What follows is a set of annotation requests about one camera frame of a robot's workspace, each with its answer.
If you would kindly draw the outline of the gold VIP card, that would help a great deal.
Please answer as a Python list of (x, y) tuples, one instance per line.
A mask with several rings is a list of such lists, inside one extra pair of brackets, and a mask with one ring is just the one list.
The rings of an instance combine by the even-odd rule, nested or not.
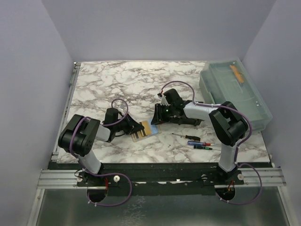
[(140, 132), (140, 131), (139, 131), (139, 132), (133, 133), (131, 136), (132, 136), (132, 140), (133, 140), (134, 142), (137, 142), (137, 141), (140, 141), (140, 140), (146, 138), (146, 136), (143, 136), (143, 133)]

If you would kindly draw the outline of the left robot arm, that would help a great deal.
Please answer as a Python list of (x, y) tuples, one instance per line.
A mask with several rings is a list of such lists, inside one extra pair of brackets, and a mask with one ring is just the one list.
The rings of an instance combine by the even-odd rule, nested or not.
[(100, 120), (75, 114), (59, 136), (58, 146), (75, 157), (84, 169), (90, 171), (88, 180), (94, 186), (104, 182), (104, 174), (100, 171), (102, 163), (92, 151), (95, 139), (110, 143), (118, 132), (131, 135), (144, 129), (144, 126), (130, 115), (119, 118), (120, 115), (121, 112), (116, 108), (107, 109), (104, 125), (101, 125)]

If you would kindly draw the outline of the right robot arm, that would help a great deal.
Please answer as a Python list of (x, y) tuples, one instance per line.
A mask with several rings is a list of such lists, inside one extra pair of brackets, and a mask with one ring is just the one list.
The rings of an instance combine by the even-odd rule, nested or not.
[(249, 123), (235, 106), (226, 101), (219, 105), (207, 105), (194, 100), (183, 100), (175, 89), (158, 94), (160, 103), (155, 104), (152, 125), (173, 123), (198, 126), (210, 121), (217, 138), (222, 143), (217, 181), (223, 185), (233, 180), (239, 142), (250, 130)]

